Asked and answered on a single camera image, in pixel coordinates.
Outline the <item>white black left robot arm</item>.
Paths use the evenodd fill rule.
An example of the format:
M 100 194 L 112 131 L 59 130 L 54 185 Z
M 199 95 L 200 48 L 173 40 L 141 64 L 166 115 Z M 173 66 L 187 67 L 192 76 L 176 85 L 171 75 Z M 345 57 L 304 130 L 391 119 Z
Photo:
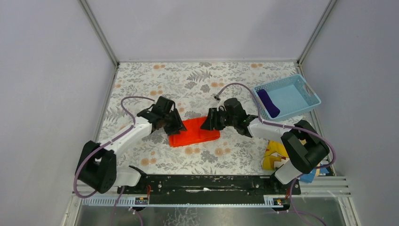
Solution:
M 164 129 L 169 136 L 186 131 L 175 102 L 167 97 L 160 96 L 137 114 L 123 104 L 120 106 L 132 118 L 132 123 L 102 142 L 90 140 L 83 146 L 73 180 L 73 191 L 81 198 L 88 196 L 79 193 L 78 181 L 101 194 L 114 186 L 138 185 L 144 173 L 132 166 L 118 167 L 118 159 L 136 142 L 159 129 Z

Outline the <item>orange towel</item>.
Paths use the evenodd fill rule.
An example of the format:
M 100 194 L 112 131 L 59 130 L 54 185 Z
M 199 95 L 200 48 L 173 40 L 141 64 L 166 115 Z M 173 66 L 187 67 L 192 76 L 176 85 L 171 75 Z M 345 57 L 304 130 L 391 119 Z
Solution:
M 210 131 L 200 128 L 205 120 L 206 117 L 184 120 L 183 124 L 186 127 L 186 131 L 169 136 L 169 145 L 171 147 L 180 147 L 219 139 L 221 135 L 218 130 Z

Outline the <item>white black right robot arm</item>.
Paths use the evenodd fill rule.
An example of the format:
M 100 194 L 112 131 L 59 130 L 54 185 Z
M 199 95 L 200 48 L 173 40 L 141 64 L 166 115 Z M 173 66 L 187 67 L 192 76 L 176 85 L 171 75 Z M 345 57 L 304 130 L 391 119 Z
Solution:
M 288 161 L 272 176 L 281 184 L 288 184 L 302 174 L 310 173 L 330 153 L 322 137 L 309 122 L 300 120 L 293 126 L 262 121 L 257 115 L 246 113 L 240 101 L 229 98 L 218 108 L 210 108 L 202 130 L 223 130 L 233 127 L 240 135 L 265 138 L 282 144 Z

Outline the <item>purple towel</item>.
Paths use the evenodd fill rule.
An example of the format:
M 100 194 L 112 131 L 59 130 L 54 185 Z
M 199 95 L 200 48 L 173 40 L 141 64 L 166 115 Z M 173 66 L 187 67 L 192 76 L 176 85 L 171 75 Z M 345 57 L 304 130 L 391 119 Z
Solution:
M 260 89 L 257 92 L 259 99 L 264 105 L 266 111 L 269 113 L 271 118 L 276 118 L 280 114 L 280 109 L 273 103 L 269 94 L 264 89 Z

